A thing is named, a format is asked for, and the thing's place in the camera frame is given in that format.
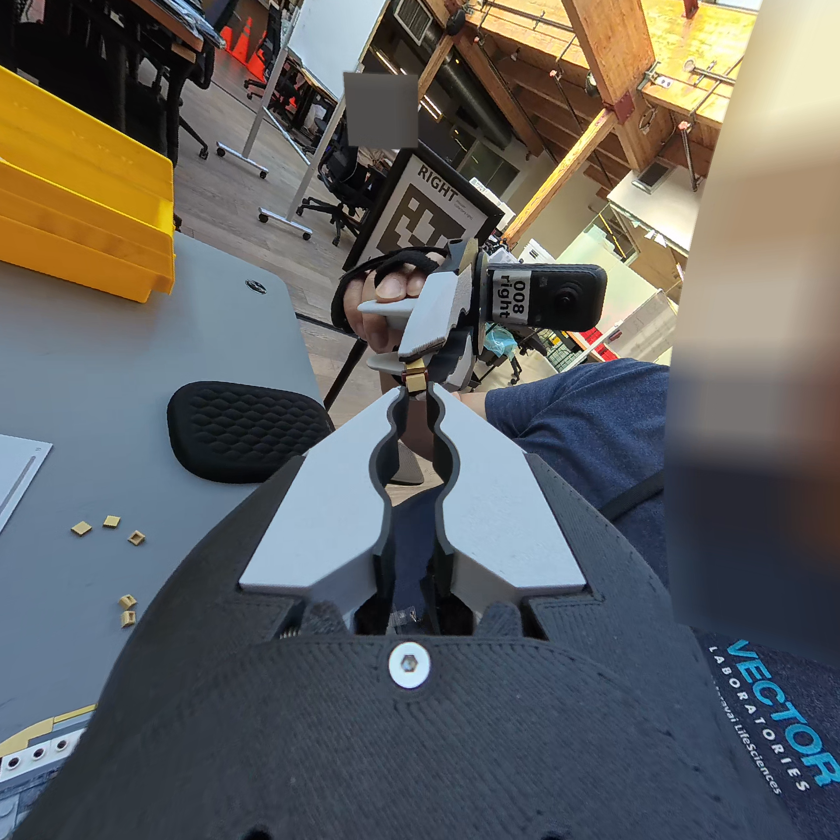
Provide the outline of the person's right hand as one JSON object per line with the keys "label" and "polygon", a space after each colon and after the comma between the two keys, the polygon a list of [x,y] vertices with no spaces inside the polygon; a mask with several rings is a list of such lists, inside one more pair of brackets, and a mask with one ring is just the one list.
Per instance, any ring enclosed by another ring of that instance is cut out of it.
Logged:
{"label": "person's right hand", "polygon": [[403,264],[391,270],[378,285],[375,284],[374,270],[358,273],[345,288],[341,304],[350,330],[367,342],[373,353],[392,352],[399,345],[402,333],[390,329],[383,316],[359,312],[359,306],[371,300],[385,304],[417,298],[426,278],[427,272],[412,264]]}

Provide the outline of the rolling whiteboard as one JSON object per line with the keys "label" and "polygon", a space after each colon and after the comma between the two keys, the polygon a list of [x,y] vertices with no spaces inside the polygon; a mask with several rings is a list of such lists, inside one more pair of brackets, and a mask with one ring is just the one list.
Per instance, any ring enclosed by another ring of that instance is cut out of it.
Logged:
{"label": "rolling whiteboard", "polygon": [[260,175],[267,175],[268,169],[250,158],[250,152],[256,140],[259,127],[264,118],[269,116],[268,106],[270,97],[280,78],[280,72],[289,55],[294,58],[301,71],[316,88],[320,88],[330,95],[336,102],[327,127],[311,158],[295,144],[285,129],[280,132],[298,152],[299,156],[308,163],[305,175],[294,195],[288,210],[283,214],[273,213],[261,207],[258,218],[262,222],[269,219],[294,229],[304,239],[309,239],[312,231],[296,220],[297,210],[302,207],[304,193],[315,174],[319,164],[328,149],[333,134],[338,127],[345,110],[345,96],[343,75],[358,71],[366,50],[371,44],[372,37],[382,20],[386,2],[381,1],[306,1],[301,10],[292,16],[289,28],[280,42],[275,55],[275,63],[269,74],[261,104],[252,122],[244,149],[237,152],[217,142],[217,152],[221,156],[226,154],[257,169]]}

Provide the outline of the black office chair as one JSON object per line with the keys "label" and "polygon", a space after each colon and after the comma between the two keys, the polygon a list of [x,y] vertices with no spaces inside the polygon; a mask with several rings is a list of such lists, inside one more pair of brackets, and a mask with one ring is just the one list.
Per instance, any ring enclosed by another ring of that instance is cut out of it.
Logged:
{"label": "black office chair", "polygon": [[385,183],[385,174],[374,167],[360,163],[359,149],[350,144],[347,119],[342,117],[339,126],[318,165],[318,178],[338,202],[330,204],[307,196],[297,207],[296,214],[305,210],[328,214],[335,226],[333,246],[338,246],[341,234],[348,229],[358,236],[367,214],[375,207]]}
{"label": "black office chair", "polygon": [[128,48],[125,130],[133,139],[168,157],[179,156],[182,91],[188,81],[206,89],[214,71],[213,44],[203,50],[183,45],[169,31],[137,25],[138,45]]}

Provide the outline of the lego instruction booklet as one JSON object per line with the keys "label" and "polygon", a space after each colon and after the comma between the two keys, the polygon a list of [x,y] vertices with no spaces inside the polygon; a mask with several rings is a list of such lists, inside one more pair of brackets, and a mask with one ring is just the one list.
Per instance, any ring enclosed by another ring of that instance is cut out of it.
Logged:
{"label": "lego instruction booklet", "polygon": [[1,530],[52,448],[51,443],[1,434]]}

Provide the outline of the yellow plastic bin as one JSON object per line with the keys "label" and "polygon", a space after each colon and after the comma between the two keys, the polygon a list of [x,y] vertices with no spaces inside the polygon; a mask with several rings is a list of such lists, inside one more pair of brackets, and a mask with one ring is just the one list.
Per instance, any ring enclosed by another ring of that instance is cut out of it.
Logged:
{"label": "yellow plastic bin", "polygon": [[1,162],[2,216],[138,265],[174,256],[173,236]]}
{"label": "yellow plastic bin", "polygon": [[173,277],[7,217],[1,218],[1,260],[140,303],[153,291],[170,294],[175,284]]}
{"label": "yellow plastic bin", "polygon": [[54,186],[172,230],[168,158],[5,68],[1,153],[6,191],[34,199]]}

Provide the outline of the round lego base model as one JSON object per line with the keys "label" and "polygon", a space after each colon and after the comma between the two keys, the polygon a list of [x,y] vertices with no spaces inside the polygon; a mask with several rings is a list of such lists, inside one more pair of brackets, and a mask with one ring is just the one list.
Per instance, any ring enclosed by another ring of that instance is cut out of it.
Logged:
{"label": "round lego base model", "polygon": [[25,819],[47,783],[74,752],[97,705],[37,722],[1,744],[1,838]]}

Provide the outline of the orange traffic cone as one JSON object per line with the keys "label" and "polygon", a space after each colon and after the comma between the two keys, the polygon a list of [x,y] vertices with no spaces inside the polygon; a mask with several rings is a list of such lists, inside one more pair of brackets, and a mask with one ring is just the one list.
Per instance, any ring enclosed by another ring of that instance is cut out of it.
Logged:
{"label": "orange traffic cone", "polygon": [[266,58],[262,52],[266,24],[267,14],[245,13],[244,17],[234,15],[221,33],[227,53],[259,81],[266,80]]}

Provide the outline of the black wrist rest pad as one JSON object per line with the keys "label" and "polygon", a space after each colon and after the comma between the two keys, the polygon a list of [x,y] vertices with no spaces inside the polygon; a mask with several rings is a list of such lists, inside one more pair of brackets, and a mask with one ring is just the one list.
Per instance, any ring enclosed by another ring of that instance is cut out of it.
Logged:
{"label": "black wrist rest pad", "polygon": [[181,465],[226,484],[263,482],[334,431],[327,411],[307,395],[223,381],[182,386],[166,420]]}

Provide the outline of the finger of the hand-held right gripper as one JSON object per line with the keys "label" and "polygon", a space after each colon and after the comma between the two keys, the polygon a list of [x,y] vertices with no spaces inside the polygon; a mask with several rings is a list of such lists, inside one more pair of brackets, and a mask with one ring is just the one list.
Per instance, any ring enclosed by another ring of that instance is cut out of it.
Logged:
{"label": "finger of the hand-held right gripper", "polygon": [[449,392],[466,387],[475,366],[473,332],[452,329],[446,343],[436,342],[425,349],[427,389],[438,383]]}
{"label": "finger of the hand-held right gripper", "polygon": [[439,270],[425,280],[398,349],[401,361],[416,361],[445,346],[462,313],[470,309],[473,270]]}

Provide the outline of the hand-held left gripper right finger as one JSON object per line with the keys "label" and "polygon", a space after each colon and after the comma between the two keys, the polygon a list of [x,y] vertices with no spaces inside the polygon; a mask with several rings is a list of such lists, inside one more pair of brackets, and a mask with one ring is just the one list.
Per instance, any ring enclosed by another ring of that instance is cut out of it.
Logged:
{"label": "hand-held left gripper right finger", "polygon": [[547,490],[559,478],[441,385],[427,392],[435,506],[427,618],[436,635],[470,635],[487,608],[587,598],[587,580]]}

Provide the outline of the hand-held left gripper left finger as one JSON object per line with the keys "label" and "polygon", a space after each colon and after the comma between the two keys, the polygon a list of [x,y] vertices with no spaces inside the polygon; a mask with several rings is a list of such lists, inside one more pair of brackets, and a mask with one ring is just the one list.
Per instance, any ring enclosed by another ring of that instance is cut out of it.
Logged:
{"label": "hand-held left gripper left finger", "polygon": [[332,602],[361,634],[384,634],[395,583],[392,502],[404,389],[306,453],[239,579],[246,591]]}

